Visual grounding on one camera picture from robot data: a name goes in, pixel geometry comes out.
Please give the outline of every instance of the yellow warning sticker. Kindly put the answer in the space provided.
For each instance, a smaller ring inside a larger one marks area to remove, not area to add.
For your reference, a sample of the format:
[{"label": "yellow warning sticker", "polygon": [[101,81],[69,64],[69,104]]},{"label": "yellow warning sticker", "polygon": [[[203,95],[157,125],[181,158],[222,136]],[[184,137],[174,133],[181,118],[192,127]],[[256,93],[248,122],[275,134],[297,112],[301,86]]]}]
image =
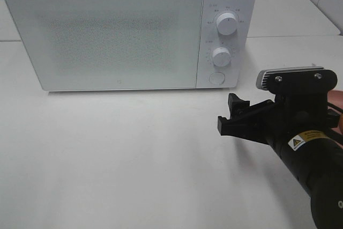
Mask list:
[{"label": "yellow warning sticker", "polygon": [[322,131],[310,130],[304,131],[296,136],[294,136],[289,142],[288,145],[296,151],[306,142],[309,142],[313,139],[328,138]]}]

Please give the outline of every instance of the microwave door window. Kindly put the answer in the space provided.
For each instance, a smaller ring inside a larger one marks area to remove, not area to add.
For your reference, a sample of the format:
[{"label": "microwave door window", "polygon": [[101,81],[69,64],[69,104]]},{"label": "microwave door window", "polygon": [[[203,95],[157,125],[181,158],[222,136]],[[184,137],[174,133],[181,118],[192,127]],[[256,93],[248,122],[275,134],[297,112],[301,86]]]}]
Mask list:
[{"label": "microwave door window", "polygon": [[194,88],[202,0],[7,0],[45,90]]}]

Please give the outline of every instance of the white table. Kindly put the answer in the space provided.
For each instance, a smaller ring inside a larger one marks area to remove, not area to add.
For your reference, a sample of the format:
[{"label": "white table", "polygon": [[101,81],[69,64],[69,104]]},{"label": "white table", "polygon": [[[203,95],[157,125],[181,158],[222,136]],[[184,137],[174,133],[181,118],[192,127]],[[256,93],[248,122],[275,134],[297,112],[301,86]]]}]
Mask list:
[{"label": "white table", "polygon": [[[248,37],[338,34],[310,0],[256,0]],[[20,40],[4,0],[0,0],[2,40]]]},{"label": "white table", "polygon": [[47,93],[21,42],[0,42],[0,228],[315,229],[269,146],[217,132],[258,71],[323,65],[343,37],[250,38],[237,88]]}]

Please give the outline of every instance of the microwave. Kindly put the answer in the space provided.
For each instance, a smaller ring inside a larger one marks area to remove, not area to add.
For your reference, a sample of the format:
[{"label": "microwave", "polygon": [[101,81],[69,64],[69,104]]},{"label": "microwave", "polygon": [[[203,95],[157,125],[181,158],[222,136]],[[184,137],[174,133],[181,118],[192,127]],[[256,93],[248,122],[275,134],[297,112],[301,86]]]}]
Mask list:
[{"label": "microwave", "polygon": [[237,84],[255,0],[5,0],[43,90]]}]

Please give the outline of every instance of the timer knob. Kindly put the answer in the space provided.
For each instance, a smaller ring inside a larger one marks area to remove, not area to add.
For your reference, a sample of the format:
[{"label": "timer knob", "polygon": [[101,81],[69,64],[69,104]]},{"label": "timer knob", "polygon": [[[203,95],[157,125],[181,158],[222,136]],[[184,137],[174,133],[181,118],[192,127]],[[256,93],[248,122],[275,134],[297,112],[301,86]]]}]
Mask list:
[{"label": "timer knob", "polygon": [[216,25],[222,35],[233,34],[237,30],[237,15],[233,12],[225,12],[218,16]]},{"label": "timer knob", "polygon": [[231,61],[231,54],[227,48],[216,48],[212,53],[213,64],[218,67],[225,67]]}]

